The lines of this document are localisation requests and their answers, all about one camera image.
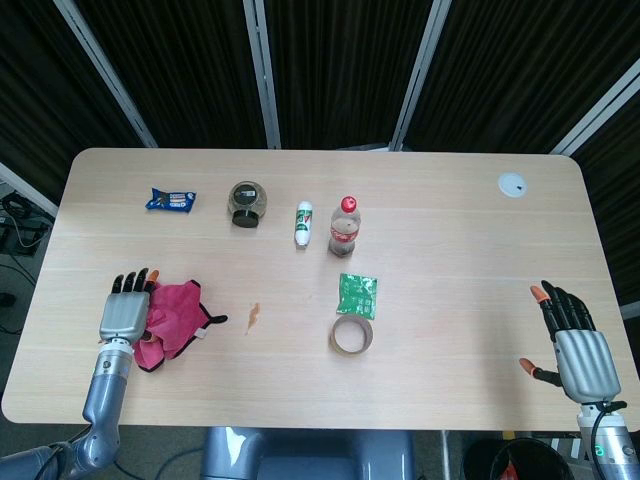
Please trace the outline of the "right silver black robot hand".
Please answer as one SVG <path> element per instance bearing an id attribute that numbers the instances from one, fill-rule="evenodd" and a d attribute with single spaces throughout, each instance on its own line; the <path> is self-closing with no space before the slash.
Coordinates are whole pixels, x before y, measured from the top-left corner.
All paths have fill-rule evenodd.
<path id="1" fill-rule="evenodd" d="M 595 327 L 586 304 L 564 289 L 542 281 L 530 287 L 552 342 L 557 369 L 544 370 L 521 358 L 531 377 L 563 389 L 578 404 L 610 404 L 621 392 L 613 356 Z"/>

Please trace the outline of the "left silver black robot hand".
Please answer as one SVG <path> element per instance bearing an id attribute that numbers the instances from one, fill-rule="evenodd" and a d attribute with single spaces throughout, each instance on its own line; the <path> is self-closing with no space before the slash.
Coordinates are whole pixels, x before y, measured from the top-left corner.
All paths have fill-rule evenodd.
<path id="1" fill-rule="evenodd" d="M 107 297 L 100 324 L 102 341 L 122 340 L 129 345 L 139 341 L 146 329 L 151 293 L 156 287 L 158 270 L 118 275 Z"/>

